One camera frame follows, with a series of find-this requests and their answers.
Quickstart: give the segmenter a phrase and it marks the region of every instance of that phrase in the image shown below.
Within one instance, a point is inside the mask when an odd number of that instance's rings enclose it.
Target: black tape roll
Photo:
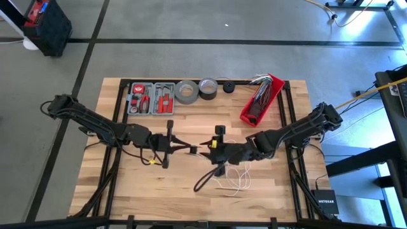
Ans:
[[[217,82],[212,78],[204,78],[199,81],[199,96],[205,100],[211,100],[217,94]]]
[[[235,91],[235,82],[230,81],[230,80],[225,81],[223,83],[223,91],[226,92],[226,93],[234,92]]]

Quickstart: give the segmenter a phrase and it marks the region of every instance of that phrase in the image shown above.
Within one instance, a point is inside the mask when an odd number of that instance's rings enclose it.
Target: red pliers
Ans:
[[[143,96],[141,96],[139,112],[142,114],[148,113],[149,105],[150,105],[150,97],[148,96],[148,90],[146,88],[145,94]]]

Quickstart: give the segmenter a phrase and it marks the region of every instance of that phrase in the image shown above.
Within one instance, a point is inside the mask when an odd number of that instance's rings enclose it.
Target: yellow cable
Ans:
[[[389,83],[388,85],[384,85],[384,86],[381,86],[381,87],[372,89],[372,90],[370,90],[370,91],[367,91],[367,92],[361,94],[360,96],[354,97],[353,99],[349,100],[348,102],[346,102],[346,103],[344,103],[344,104],[341,104],[341,105],[335,107],[335,109],[340,109],[340,108],[342,108],[343,106],[346,106],[347,104],[350,104],[351,102],[353,102],[353,101],[355,101],[355,100],[357,100],[357,99],[360,99],[361,97],[364,97],[364,96],[366,96],[366,95],[372,94],[373,92],[377,92],[377,91],[379,91],[379,90],[383,90],[384,88],[388,88],[388,87],[390,87],[390,86],[397,85],[397,84],[402,83],[402,82],[405,82],[405,81],[407,81],[407,77],[405,77],[405,78],[403,78],[403,79],[401,79],[401,80],[397,80],[397,81],[395,81],[395,82],[393,82],[393,83]]]
[[[308,2],[308,3],[312,3],[312,4],[316,5],[316,6],[319,6],[319,7],[323,8],[323,9],[325,9],[325,10],[328,10],[329,12],[332,13],[332,15],[335,15],[335,13],[334,13],[329,7],[324,6],[324,5],[321,4],[321,3],[316,3],[316,2],[311,1],[311,0],[304,0],[304,1],[306,1],[306,2]],[[348,24],[352,23],[355,19],[357,19],[366,9],[368,9],[368,7],[370,6],[370,4],[371,4],[372,2],[373,2],[373,0],[370,0],[369,4],[367,4],[366,7],[365,7],[358,15],[356,15],[356,17],[354,17],[350,22],[346,23],[345,25],[340,25],[340,24],[338,24],[338,22],[336,21],[336,18],[334,18],[335,24],[336,24],[338,27],[341,27],[341,28],[347,26]]]

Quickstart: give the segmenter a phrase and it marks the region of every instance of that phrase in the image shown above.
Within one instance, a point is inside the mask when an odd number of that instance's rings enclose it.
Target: tape roll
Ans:
[[[234,92],[235,91],[235,82],[230,81],[230,80],[225,81],[223,83],[223,91],[226,92],[226,93]]]
[[[191,95],[183,95],[182,91],[185,89],[190,89],[192,91]],[[176,96],[177,101],[180,104],[191,104],[198,99],[199,88],[194,81],[191,80],[182,80],[176,84],[174,94]]]
[[[212,78],[204,78],[199,81],[199,96],[205,100],[211,100],[217,94],[217,82]]]

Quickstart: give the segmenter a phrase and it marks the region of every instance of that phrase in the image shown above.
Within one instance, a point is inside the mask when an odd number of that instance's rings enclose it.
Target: black floor stripe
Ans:
[[[396,33],[396,36],[399,39],[401,46],[407,52],[406,40],[404,39],[403,33],[400,31],[400,28],[397,25],[396,20],[394,20],[392,13],[390,12],[390,10],[385,10],[384,13],[386,14],[387,19],[389,19],[390,25],[393,27],[393,30]]]
[[[386,46],[400,47],[386,41],[270,41],[246,39],[96,39],[98,44],[191,44],[191,45],[287,45],[287,46]]]
[[[22,41],[23,38],[0,38],[0,43]]]
[[[85,76],[86,69],[88,67],[90,57],[92,56],[93,48],[95,47],[95,41],[97,36],[99,35],[100,28],[102,27],[102,23],[104,20],[104,17],[106,15],[107,7],[109,6],[110,0],[104,0],[102,9],[100,10],[99,17],[97,19],[97,23],[95,26],[95,29],[93,30],[92,33],[92,38],[87,41],[87,39],[70,39],[69,42],[72,43],[82,43],[82,41],[86,41],[85,43],[88,43],[88,48],[86,49],[85,56],[83,57],[82,65],[79,69],[78,77],[76,78],[74,87],[72,89],[72,95],[74,97],[78,96],[80,87],[82,85],[83,77]],[[52,169],[55,165],[55,162],[58,157],[59,149],[61,147],[62,141],[64,139],[67,127],[68,127],[68,120],[63,120],[58,131],[57,131],[57,136],[53,142],[52,149],[50,152],[50,156],[48,157],[45,165],[45,170],[43,172],[43,175],[41,176],[40,183],[37,187],[36,194],[34,196],[34,199],[31,203],[29,212],[27,214],[27,217],[25,219],[25,222],[33,222],[35,221],[39,208],[41,207],[42,200],[44,198],[44,194],[46,191],[46,187],[48,186],[48,182],[51,178],[52,174]]]
[[[58,128],[57,135],[55,136],[55,140],[53,142],[53,146],[50,152],[50,156],[46,161],[43,175],[39,180],[37,191],[34,196],[34,199],[32,200],[25,222],[34,222],[37,218],[39,207],[41,207],[41,202],[43,201],[46,187],[48,186],[48,182],[50,181],[53,167],[55,165],[55,162],[57,161],[58,152],[61,147],[62,140],[64,139],[68,123],[69,120],[62,120]]]

